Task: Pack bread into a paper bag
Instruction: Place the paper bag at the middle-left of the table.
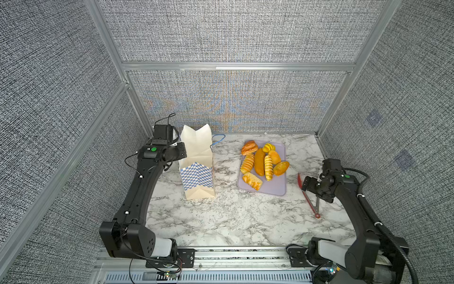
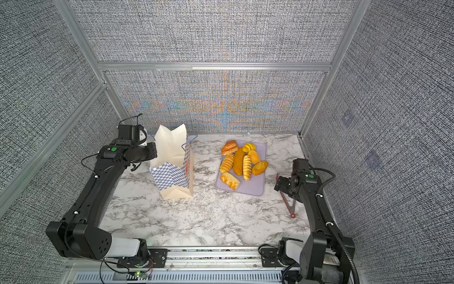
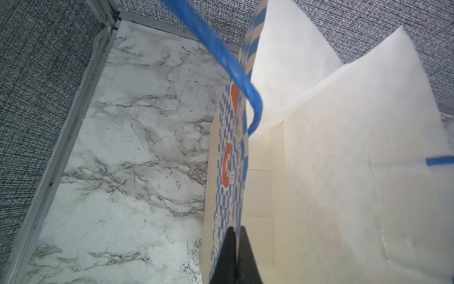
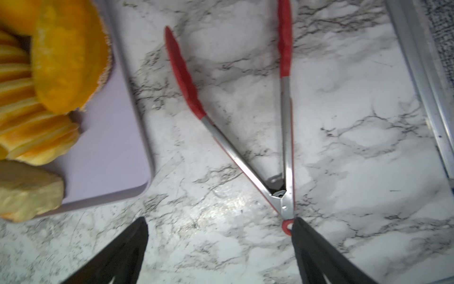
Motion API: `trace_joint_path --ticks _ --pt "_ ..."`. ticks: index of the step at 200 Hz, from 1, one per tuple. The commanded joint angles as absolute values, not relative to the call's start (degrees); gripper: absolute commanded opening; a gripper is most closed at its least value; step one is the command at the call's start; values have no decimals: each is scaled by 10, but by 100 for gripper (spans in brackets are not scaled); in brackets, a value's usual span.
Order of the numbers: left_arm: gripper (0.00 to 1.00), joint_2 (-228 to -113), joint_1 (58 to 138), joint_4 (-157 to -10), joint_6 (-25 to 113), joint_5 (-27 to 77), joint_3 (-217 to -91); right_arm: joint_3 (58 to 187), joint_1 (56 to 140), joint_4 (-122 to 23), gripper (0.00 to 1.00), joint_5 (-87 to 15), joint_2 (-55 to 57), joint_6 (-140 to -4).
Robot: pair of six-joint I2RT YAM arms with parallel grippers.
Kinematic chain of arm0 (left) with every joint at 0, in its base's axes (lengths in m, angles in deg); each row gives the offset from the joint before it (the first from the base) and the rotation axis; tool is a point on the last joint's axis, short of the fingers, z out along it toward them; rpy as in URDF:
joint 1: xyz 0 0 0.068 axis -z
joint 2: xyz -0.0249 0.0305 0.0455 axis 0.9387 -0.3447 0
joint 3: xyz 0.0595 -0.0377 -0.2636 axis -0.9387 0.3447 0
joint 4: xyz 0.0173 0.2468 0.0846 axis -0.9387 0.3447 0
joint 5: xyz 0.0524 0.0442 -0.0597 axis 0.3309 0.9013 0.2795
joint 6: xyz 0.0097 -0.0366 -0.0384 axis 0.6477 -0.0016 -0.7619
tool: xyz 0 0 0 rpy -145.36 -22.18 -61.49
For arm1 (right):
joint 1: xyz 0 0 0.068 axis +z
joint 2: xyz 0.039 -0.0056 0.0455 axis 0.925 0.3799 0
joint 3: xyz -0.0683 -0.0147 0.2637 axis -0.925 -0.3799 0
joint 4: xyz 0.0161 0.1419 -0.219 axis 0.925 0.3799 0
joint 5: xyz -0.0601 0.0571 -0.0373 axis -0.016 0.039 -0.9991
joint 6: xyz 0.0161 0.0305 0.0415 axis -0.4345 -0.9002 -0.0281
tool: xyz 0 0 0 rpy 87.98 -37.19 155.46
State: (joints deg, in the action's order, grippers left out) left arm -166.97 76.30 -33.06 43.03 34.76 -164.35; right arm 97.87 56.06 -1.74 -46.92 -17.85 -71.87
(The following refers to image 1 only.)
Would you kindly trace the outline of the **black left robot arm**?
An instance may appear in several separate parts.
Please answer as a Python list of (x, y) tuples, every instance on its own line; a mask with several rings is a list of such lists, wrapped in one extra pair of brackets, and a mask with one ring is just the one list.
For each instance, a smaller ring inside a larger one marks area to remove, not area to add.
[(150, 200), (159, 177), (174, 162), (187, 157), (183, 142), (173, 145), (146, 144), (137, 154), (137, 168), (130, 189), (111, 221), (99, 229), (111, 257), (156, 262), (177, 260), (174, 239), (158, 238), (145, 226)]

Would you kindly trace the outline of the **striped yellow white bread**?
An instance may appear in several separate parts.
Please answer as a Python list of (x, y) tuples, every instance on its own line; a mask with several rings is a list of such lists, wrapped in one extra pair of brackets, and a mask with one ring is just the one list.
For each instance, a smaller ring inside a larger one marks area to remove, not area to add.
[(271, 181), (273, 179), (273, 164), (268, 155), (264, 158), (264, 174), (267, 181)]

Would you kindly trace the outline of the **checkered paper bag blue handles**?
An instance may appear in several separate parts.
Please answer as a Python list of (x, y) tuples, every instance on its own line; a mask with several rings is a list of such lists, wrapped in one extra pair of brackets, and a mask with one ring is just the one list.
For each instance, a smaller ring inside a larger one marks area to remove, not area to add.
[(179, 171), (187, 200), (214, 198), (213, 134), (209, 124), (198, 130), (183, 127), (180, 141), (184, 143), (186, 157), (179, 161)]

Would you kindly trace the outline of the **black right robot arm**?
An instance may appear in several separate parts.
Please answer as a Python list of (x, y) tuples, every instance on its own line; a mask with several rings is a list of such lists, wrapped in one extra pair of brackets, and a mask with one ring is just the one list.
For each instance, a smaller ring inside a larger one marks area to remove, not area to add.
[(398, 284), (408, 270), (416, 284), (419, 280), (408, 257), (408, 243), (383, 224), (366, 200), (363, 187), (368, 180), (366, 173), (344, 168), (338, 159), (324, 160), (318, 178), (298, 179), (304, 194), (311, 192), (328, 203), (339, 200), (356, 234), (350, 246), (314, 237), (308, 243), (306, 259), (312, 265), (336, 264), (352, 279), (367, 284)]

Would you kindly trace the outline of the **flaky pastry bread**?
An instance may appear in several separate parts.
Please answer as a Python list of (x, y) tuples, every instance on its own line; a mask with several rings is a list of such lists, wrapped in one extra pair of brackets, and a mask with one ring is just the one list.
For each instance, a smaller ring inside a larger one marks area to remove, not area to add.
[(263, 183), (260, 178), (258, 178), (251, 172), (246, 172), (245, 174), (243, 174), (242, 180), (256, 191), (260, 190)]

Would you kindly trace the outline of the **red metal tongs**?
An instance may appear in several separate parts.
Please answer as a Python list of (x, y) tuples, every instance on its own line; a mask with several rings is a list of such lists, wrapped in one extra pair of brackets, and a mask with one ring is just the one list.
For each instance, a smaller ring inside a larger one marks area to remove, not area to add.
[(320, 215), (320, 212), (319, 212), (320, 199), (317, 197), (316, 198), (316, 203), (313, 204), (313, 202), (311, 201), (311, 199), (307, 195), (306, 191), (303, 190), (303, 179), (301, 178), (301, 175), (299, 173), (297, 174), (297, 182), (298, 182), (299, 188), (303, 192), (303, 195), (304, 195), (304, 197), (306, 199), (306, 202), (308, 203), (310, 209), (313, 211), (315, 219), (320, 219), (321, 218), (321, 215)]

